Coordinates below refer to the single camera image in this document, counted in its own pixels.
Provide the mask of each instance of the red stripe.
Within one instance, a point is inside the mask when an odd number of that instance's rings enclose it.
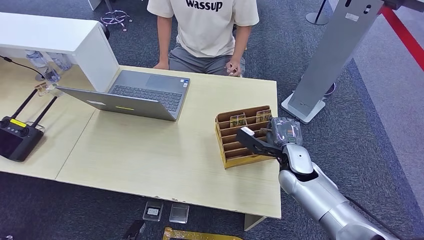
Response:
[[[390,24],[391,28],[400,38],[402,43],[411,53],[412,57],[424,71],[424,50],[420,46],[420,44],[415,40],[410,31],[405,27],[405,25],[401,22],[398,16],[393,12],[392,9],[388,7],[383,7],[382,10],[383,16],[387,20],[388,24]]]

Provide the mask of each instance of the yellow label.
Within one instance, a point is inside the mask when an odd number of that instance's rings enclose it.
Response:
[[[16,120],[16,119],[11,119],[10,120],[10,122],[11,123],[13,123],[13,124],[16,124],[16,125],[18,125],[18,126],[21,126],[21,127],[23,127],[23,128],[25,128],[27,125],[25,124],[25,123],[23,123],[23,122],[21,122],[21,121],[18,121],[18,120]]]
[[[134,109],[132,109],[132,108],[123,107],[123,106],[115,106],[115,108],[118,108],[118,109],[125,109],[125,110],[132,110],[132,111],[134,111]]]

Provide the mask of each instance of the laptop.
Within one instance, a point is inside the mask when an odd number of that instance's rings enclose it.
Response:
[[[122,70],[108,93],[57,86],[99,110],[176,121],[190,79]]]

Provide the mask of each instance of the laptop keyboard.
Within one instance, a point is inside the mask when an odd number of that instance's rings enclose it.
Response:
[[[157,100],[161,103],[168,111],[176,112],[178,105],[181,101],[181,93],[174,93],[168,91],[156,91],[144,88],[129,87],[122,85],[115,85],[111,94],[139,98]]]

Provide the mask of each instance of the person's hand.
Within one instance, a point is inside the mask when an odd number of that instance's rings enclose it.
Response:
[[[156,66],[154,66],[153,68],[154,69],[169,70],[170,69],[170,65],[168,64],[167,61],[159,61],[159,63],[156,64]]]
[[[226,72],[228,73],[228,76],[234,76],[234,77],[240,77],[242,74],[242,67],[240,66],[240,60],[233,59],[225,65]]]

